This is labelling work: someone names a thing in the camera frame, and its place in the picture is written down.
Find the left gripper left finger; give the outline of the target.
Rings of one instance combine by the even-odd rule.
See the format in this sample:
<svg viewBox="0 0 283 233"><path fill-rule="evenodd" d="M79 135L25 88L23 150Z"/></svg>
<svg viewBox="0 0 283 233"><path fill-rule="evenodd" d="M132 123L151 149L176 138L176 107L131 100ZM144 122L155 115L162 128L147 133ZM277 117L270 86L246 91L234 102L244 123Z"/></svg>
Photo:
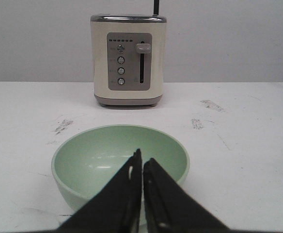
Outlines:
<svg viewBox="0 0 283 233"><path fill-rule="evenodd" d="M142 155L137 149L103 189L55 230L57 233L137 233Z"/></svg>

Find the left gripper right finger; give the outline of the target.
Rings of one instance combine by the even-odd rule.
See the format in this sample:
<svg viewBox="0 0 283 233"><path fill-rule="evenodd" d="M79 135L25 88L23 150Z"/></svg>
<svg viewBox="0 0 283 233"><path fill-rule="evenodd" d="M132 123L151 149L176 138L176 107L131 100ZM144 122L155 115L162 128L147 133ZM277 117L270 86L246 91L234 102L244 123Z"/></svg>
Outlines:
<svg viewBox="0 0 283 233"><path fill-rule="evenodd" d="M143 189L149 233L230 232L191 198L154 158L144 164Z"/></svg>

